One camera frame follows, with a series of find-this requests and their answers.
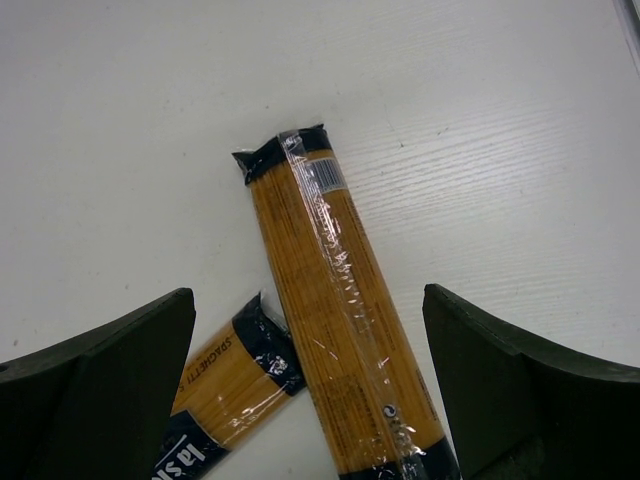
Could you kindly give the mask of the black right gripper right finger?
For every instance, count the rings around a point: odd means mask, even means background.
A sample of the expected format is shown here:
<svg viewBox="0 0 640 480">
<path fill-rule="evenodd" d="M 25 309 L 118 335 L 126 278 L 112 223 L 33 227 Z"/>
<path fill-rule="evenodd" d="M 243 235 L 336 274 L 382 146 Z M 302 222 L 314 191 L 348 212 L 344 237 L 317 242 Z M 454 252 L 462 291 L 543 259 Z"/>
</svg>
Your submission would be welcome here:
<svg viewBox="0 0 640 480">
<path fill-rule="evenodd" d="M 639 370 L 501 320 L 438 284 L 423 318 L 465 479 L 636 479 Z"/>
</svg>

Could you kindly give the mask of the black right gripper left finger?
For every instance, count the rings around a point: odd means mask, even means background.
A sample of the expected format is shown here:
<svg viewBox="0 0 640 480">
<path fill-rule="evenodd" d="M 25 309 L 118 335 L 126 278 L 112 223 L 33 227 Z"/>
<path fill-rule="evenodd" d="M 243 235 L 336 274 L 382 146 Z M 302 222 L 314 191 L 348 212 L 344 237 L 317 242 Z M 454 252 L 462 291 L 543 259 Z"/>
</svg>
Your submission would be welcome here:
<svg viewBox="0 0 640 480">
<path fill-rule="evenodd" d="M 2 362 L 2 478 L 151 478 L 195 318 L 182 287 Z"/>
</svg>

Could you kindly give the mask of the navy label spaghetti bag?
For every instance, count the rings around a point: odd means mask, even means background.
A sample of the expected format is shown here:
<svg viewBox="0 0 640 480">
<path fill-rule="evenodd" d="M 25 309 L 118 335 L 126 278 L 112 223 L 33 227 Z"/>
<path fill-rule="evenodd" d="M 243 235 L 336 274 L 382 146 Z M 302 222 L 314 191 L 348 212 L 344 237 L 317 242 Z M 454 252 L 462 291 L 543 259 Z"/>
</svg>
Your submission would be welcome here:
<svg viewBox="0 0 640 480">
<path fill-rule="evenodd" d="M 286 328 L 254 295 L 186 363 L 154 479 L 201 479 L 305 388 Z"/>
</svg>

